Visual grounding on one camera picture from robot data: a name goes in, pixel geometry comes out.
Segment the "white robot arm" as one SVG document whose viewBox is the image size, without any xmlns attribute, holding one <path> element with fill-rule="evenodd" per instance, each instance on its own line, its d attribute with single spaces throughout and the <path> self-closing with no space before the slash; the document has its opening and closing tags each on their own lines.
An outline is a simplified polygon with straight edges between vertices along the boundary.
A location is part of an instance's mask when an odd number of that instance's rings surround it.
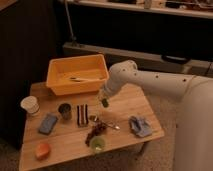
<svg viewBox="0 0 213 171">
<path fill-rule="evenodd" d="M 110 67 L 98 98 L 106 101 L 127 83 L 180 101 L 173 171 L 213 171 L 213 78 L 140 71 L 127 60 Z"/>
</svg>

